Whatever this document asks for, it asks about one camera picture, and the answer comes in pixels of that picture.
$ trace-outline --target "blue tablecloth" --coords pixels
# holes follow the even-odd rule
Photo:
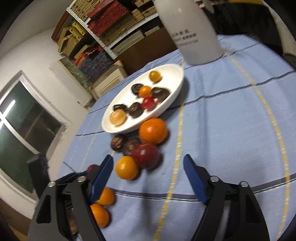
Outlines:
[[[184,172],[185,154],[225,182],[247,181],[260,204],[271,240],[276,240],[294,217],[296,73],[280,56],[252,38],[245,35],[218,38],[227,55],[200,66],[183,64],[182,94],[160,116],[170,130],[169,140],[160,147],[164,157],[161,166],[152,172],[143,170],[136,181],[122,180],[115,172],[111,174],[107,186],[115,189],[117,202],[107,207],[112,214],[111,225],[102,230],[107,240],[154,239],[176,161],[179,161],[177,182],[167,212],[163,213],[165,221],[161,229],[158,227],[159,240],[191,239],[205,207],[195,199]],[[111,154],[113,135],[101,128],[108,104],[142,73],[163,64],[181,65],[181,59],[178,50],[169,53],[103,95],[72,141],[59,176],[72,170],[84,171]],[[117,162],[122,154],[114,153],[113,157]]]

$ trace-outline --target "orange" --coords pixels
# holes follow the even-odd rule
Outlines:
[[[139,90],[139,97],[146,98],[148,96],[151,96],[151,88],[145,85]]]
[[[160,118],[153,118],[143,122],[139,128],[139,136],[145,142],[159,144],[168,135],[165,122]]]
[[[97,204],[108,206],[112,205],[115,201],[115,195],[110,188],[105,187],[100,196],[100,199],[96,201]]]
[[[124,156],[115,165],[117,175],[124,180],[132,180],[139,173],[139,167],[131,156]]]
[[[109,213],[101,205],[91,205],[91,211],[100,229],[108,225],[110,218]]]
[[[151,71],[149,73],[149,79],[152,82],[157,83],[157,82],[161,81],[162,77],[158,71]]]

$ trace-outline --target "white plate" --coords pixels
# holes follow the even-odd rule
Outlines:
[[[162,80],[154,84],[149,79],[149,73],[153,70],[158,71]],[[127,133],[134,131],[140,127],[140,125],[151,118],[156,118],[160,116],[176,99],[180,90],[182,88],[184,79],[184,70],[180,65],[177,64],[166,64],[158,66],[154,69],[151,69],[138,78],[129,83],[119,94],[112,100],[108,108],[106,109],[103,119],[102,119],[102,128],[108,133]],[[160,104],[157,104],[156,108],[152,111],[144,110],[143,114],[138,118],[132,118],[128,113],[127,120],[121,126],[113,125],[109,120],[109,115],[113,112],[113,105],[116,104],[125,104],[127,107],[130,107],[134,102],[139,102],[140,104],[143,101],[143,98],[139,98],[133,94],[131,87],[134,84],[143,84],[159,88],[167,88],[170,91],[170,95]]]

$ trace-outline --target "red apple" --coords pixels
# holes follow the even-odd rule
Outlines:
[[[91,169],[93,169],[94,167],[98,167],[97,164],[91,164],[88,166],[88,168],[86,169],[86,172],[89,173]]]
[[[156,166],[160,154],[156,145],[142,143],[134,147],[132,157],[139,167],[152,169]]]

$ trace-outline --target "yellow stripe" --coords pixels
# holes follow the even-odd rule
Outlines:
[[[257,85],[255,84],[255,82],[252,80],[252,78],[248,75],[248,73],[240,66],[240,64],[229,54],[225,53],[225,55],[231,59],[231,61],[236,65],[236,67],[245,75],[245,77],[247,78],[247,80],[250,82],[250,84],[252,85],[252,87],[254,88],[255,92],[257,93],[259,99],[261,100],[262,105],[265,107],[270,121],[272,123],[272,126],[274,128],[274,131],[276,133],[278,142],[279,142],[279,146],[281,148],[281,155],[282,155],[282,159],[283,159],[283,164],[284,164],[284,170],[285,170],[285,180],[286,180],[286,192],[285,192],[285,204],[284,204],[284,213],[283,213],[283,217],[282,217],[282,221],[281,221],[281,226],[279,228],[279,232],[277,235],[276,239],[279,239],[279,237],[281,236],[284,226],[285,226],[285,222],[286,222],[286,217],[288,214],[288,209],[289,209],[289,197],[290,197],[290,172],[289,172],[289,165],[288,165],[288,158],[287,158],[287,154],[286,154],[286,149],[285,149],[285,144],[284,141],[282,139],[281,136],[281,131],[279,129],[279,126],[276,122],[276,119],[270,109],[269,104],[267,103],[267,101],[265,100],[263,94],[261,93],[261,91],[259,90],[259,88],[257,87]]]
[[[229,3],[250,3],[250,4],[264,5],[264,3],[261,0],[229,0],[226,2],[229,2]]]
[[[184,62],[183,58],[181,59],[182,67],[184,68]],[[177,135],[177,147],[176,147],[176,155],[175,155],[175,163],[174,163],[174,171],[172,176],[172,181],[170,184],[170,188],[168,190],[168,194],[165,199],[165,203],[163,205],[163,208],[161,210],[160,218],[158,221],[158,227],[155,232],[154,241],[157,241],[159,239],[164,221],[165,221],[165,215],[168,211],[168,206],[170,204],[170,200],[173,195],[174,187],[177,182],[178,177],[178,171],[179,171],[179,164],[180,164],[180,156],[181,156],[181,149],[182,149],[182,131],[183,131],[183,104],[184,104],[184,97],[183,97],[183,89],[181,90],[181,107],[179,112],[179,126],[178,126],[178,135]]]

